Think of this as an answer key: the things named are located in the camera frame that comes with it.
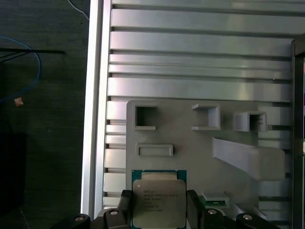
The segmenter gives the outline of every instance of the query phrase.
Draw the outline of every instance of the dark floor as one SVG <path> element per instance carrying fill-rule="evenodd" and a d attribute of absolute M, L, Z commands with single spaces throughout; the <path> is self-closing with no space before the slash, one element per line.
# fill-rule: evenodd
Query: dark floor
<path fill-rule="evenodd" d="M 72 0 L 89 14 L 89 0 Z M 80 210 L 81 162 L 89 22 L 67 0 L 0 0 L 0 36 L 33 49 L 64 50 L 40 54 L 38 84 L 0 104 L 0 130 L 27 138 L 25 203 L 0 218 L 0 228 L 48 229 Z M 0 47 L 20 46 L 0 39 Z M 0 99 L 36 77 L 33 54 L 0 64 Z"/>

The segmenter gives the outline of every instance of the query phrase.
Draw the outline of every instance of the metal plate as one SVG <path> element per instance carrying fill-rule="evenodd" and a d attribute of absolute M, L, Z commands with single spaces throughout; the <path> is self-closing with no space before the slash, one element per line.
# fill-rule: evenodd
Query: metal plate
<path fill-rule="evenodd" d="M 138 228 L 185 226 L 186 185 L 182 180 L 135 180 L 132 223 Z"/>

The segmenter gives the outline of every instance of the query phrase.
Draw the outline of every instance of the rectangular slot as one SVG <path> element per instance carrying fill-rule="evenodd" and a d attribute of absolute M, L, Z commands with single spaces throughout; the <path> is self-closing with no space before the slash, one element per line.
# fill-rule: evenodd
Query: rectangular slot
<path fill-rule="evenodd" d="M 266 112 L 248 111 L 235 113 L 234 131 L 267 131 Z"/>
<path fill-rule="evenodd" d="M 265 131 L 264 130 L 264 116 L 265 116 L 265 114 L 250 114 L 249 115 L 250 131 Z"/>
<path fill-rule="evenodd" d="M 192 106 L 192 110 L 204 114 L 207 113 L 207 125 L 199 124 L 192 126 L 192 130 L 220 130 L 220 106 L 216 104 L 196 104 Z"/>
<path fill-rule="evenodd" d="M 139 156 L 173 156 L 173 145 L 147 145 L 137 144 Z"/>
<path fill-rule="evenodd" d="M 156 130 L 154 119 L 157 117 L 155 105 L 135 106 L 135 130 Z"/>

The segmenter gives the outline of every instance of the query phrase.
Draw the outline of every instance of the black cable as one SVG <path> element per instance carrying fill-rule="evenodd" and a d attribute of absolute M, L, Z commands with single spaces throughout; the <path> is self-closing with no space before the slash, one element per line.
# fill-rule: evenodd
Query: black cable
<path fill-rule="evenodd" d="M 7 55 L 4 55 L 4 56 L 0 56 L 0 58 L 5 58 L 5 57 L 8 57 L 8 56 L 12 56 L 12 55 L 16 55 L 18 54 L 19 52 L 14 52 L 14 53 L 11 53 L 11 54 L 7 54 Z"/>
<path fill-rule="evenodd" d="M 13 59 L 15 59 L 15 58 L 17 58 L 17 57 L 21 57 L 21 56 L 24 56 L 24 55 L 26 55 L 26 54 L 29 54 L 29 53 L 26 52 L 26 53 L 19 54 L 19 55 L 17 55 L 17 56 L 13 56 L 13 57 L 11 57 L 11 58 L 5 59 L 4 61 L 0 61 L 0 63 L 6 62 L 6 61 L 10 61 L 10 60 L 13 60 Z"/>

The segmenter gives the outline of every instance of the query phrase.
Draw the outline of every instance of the metal bolt head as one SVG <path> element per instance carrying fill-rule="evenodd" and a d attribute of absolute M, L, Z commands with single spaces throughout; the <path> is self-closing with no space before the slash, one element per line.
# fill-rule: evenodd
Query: metal bolt head
<path fill-rule="evenodd" d="M 84 217 L 81 217 L 81 216 L 75 218 L 75 221 L 83 221 L 83 220 L 84 220 Z"/>
<path fill-rule="evenodd" d="M 214 209 L 210 209 L 208 210 L 208 213 L 210 213 L 211 215 L 215 215 L 217 211 L 215 211 Z"/>
<path fill-rule="evenodd" d="M 243 215 L 243 218 L 245 220 L 252 220 L 253 219 L 252 216 L 249 216 L 249 215 Z"/>

